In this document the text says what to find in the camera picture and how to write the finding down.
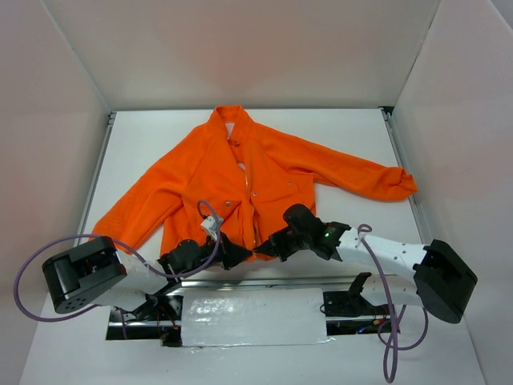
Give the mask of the right aluminium table rail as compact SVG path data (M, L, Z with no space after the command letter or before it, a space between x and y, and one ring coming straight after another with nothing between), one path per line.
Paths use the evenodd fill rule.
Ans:
M410 174L412 174L413 172L410 170L410 167L407 164L405 153L403 151L402 145L399 140L399 136L398 136L397 131L394 126L394 121L393 121L394 107L393 106L380 106L378 109L382 113L382 117L383 117L383 120L384 120L384 123L386 126L386 130L388 132L388 136L390 138L390 142L391 142L392 148L394 150L394 155L395 155L395 158L396 158L398 164L401 167L403 167L404 169L408 170ZM426 226L426 222L424 220L423 214L418 206L417 195L414 194L413 196L409 197L408 201L410 202L410 207L413 212L414 221L417 226L419 236L422 241L427 243L428 241L431 240L431 234L430 234L430 230Z

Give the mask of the white foil-covered board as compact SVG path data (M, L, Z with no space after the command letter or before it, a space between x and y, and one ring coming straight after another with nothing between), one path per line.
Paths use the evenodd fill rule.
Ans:
M328 340L320 289L201 290L184 295L186 347L313 345Z

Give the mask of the orange zip jacket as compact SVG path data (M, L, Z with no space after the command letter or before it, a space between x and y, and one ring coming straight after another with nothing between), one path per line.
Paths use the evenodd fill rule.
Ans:
M255 249L285 227L290 206L315 209L316 184L385 202L417 190L404 168L279 132L240 106L219 106L124 193L94 233L138 249L161 229L160 250L167 253L183 240L204 239L197 210L204 200L231 242Z

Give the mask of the left aluminium table rail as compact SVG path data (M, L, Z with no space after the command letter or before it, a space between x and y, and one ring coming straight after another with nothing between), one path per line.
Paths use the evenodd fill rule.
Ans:
M82 216L80 218L79 226L77 228L77 234L84 233L85 228L86 228L87 218L89 216L89 212L90 212L90 209L91 209L92 200L93 200L93 197L94 197L94 194L95 194L95 188L96 188L96 185L97 185L98 180L99 180L99 174L100 174L100 171L101 171L101 168L102 168L102 165L103 165L103 159L105 157L105 153L106 153L107 146L108 146L108 143L109 143L109 139L110 139L110 136L111 136L111 130L112 130L112 128L114 126L114 123L115 123L116 115L117 115L117 112L116 111L112 111L110 113L110 115L108 116L107 126L106 126L106 129L105 129L104 135L103 135L103 141L101 143L98 159L97 159L96 164L95 164L95 169L94 169L94 172L93 172L92 180L91 180L88 192L87 192L87 197L86 197L86 200L85 200L85 205L84 205L84 208L83 208Z

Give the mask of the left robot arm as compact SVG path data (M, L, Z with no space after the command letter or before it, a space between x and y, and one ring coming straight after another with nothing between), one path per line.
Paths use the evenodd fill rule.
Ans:
M230 270L251 254L223 233L219 243L210 237L203 245L186 240L156 261L141 261L111 238L97 237L48 258L42 272L55 312L66 320L88 305L117 307L146 320L185 278L213 265Z

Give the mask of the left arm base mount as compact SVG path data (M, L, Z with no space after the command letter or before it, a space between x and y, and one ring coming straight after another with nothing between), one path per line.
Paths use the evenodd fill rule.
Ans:
M112 307L107 323L107 341L155 340L162 347L181 347L184 296L168 294L142 307L140 312Z

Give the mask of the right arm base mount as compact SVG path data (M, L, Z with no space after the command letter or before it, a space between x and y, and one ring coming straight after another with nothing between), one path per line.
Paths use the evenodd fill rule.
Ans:
M390 312L388 306L381 302L371 305L362 297L364 284L371 273L359 274L348 290L331 290L323 292L323 303L319 311L326 317L328 336L390 333Z

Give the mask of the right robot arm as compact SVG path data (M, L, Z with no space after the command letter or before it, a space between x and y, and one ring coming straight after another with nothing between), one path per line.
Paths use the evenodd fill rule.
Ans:
M301 204L288 208L283 218L286 227L258 246L257 253L286 261L300 250L310 250L326 261L360 263L389 275L383 284L368 274L355 282L348 297L354 312L366 314L391 301L421 306L444 322L461 322L478 278L448 243L391 241L374 236L364 226L324 222Z

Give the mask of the aluminium table rail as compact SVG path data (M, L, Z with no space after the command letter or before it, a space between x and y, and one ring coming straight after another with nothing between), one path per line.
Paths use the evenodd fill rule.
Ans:
M405 153L403 151L402 145L399 140L399 136L398 136L397 131L394 126L394 121L393 121L394 107L393 106L380 106L378 109L382 113L382 117L383 117L383 120L384 120L384 123L386 126L386 130L388 132L388 136L390 138L390 142L391 142L392 148L394 150L394 155L395 155L395 158L396 158L398 164L401 167L403 167L404 169L408 170L410 174L412 174L413 172L410 170L410 167L407 164ZM427 243L428 241L431 240L431 234L430 234L430 230L426 226L426 222L424 220L423 214L418 206L417 195L414 194L413 196L409 197L408 201L410 202L410 207L413 212L414 221L417 226L419 236L422 241Z
M189 278L184 279L171 292L186 290L279 290L321 288L322 290L347 290L356 275L336 275L298 278Z
M103 135L103 141L101 143L98 159L97 159L96 164L95 164L95 169L94 169L94 172L93 172L92 180L91 180L88 192L87 192L87 197L86 197L86 200L85 200L85 205L84 205L84 208L83 208L82 216L80 218L79 226L77 228L77 234L84 233L85 228L86 228L87 218L89 216L89 212L90 212L90 209L91 209L92 200L93 200L93 197L94 197L94 194L95 194L95 188L96 188L96 185L97 185L98 180L99 180L99 174L100 174L100 171L101 171L101 168L102 168L102 165L103 165L103 159L105 157L105 153L106 153L107 146L108 146L108 143L109 143L109 139L110 139L110 136L111 136L111 130L112 130L112 128L114 126L114 123L115 123L116 115L117 115L117 112L116 111L112 111L110 113L110 115L108 116L107 126L106 126L106 129L105 129L104 135Z

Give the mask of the front aluminium table rail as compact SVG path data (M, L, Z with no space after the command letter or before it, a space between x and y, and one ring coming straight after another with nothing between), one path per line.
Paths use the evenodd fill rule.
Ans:
M186 290L279 290L321 288L322 290L347 290L356 275L336 275L298 278L189 278L184 279L171 292Z

